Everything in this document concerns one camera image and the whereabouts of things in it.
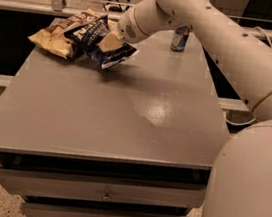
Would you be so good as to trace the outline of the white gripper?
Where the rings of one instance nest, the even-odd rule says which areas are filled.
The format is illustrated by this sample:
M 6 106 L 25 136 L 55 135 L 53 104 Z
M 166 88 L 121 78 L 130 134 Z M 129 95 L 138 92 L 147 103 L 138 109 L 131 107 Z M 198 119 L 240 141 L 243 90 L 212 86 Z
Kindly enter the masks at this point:
M 117 28 L 120 35 L 124 38 L 127 43 L 137 44 L 145 40 L 148 35 L 143 33 L 136 23 L 135 8 L 132 7 L 125 11 L 118 20 Z M 98 47 L 102 52 L 109 52 L 119 49 L 123 46 L 122 39 L 115 33 L 110 32 L 102 38 Z

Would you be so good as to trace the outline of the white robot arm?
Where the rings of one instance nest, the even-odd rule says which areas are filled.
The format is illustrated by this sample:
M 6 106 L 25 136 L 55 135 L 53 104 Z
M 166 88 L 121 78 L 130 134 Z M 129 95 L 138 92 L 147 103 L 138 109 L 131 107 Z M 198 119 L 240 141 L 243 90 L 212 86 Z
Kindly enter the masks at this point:
M 209 0 L 142 0 L 101 42 L 104 52 L 185 25 L 218 64 L 257 123 L 222 147 L 202 217 L 272 217 L 272 49 Z

